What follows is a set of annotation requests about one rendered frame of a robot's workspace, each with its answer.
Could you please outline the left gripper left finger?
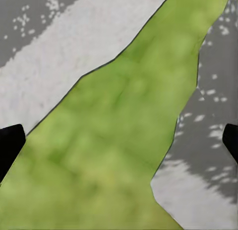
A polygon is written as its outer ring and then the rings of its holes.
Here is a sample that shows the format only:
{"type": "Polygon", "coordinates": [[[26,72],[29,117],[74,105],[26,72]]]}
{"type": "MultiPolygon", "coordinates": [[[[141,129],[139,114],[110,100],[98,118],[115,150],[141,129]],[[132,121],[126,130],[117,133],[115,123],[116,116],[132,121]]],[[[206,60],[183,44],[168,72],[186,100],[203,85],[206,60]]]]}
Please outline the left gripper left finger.
{"type": "Polygon", "coordinates": [[[0,183],[26,142],[24,128],[15,124],[0,129],[0,183]]]}

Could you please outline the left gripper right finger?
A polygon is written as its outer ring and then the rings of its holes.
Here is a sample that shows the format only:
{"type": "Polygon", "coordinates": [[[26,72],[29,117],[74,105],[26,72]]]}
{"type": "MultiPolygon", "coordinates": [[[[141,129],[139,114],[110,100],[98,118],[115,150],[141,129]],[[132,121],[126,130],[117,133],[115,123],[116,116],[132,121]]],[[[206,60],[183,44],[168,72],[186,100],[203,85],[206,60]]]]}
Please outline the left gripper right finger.
{"type": "Polygon", "coordinates": [[[238,163],[238,125],[228,123],[224,129],[222,141],[238,163]]]}

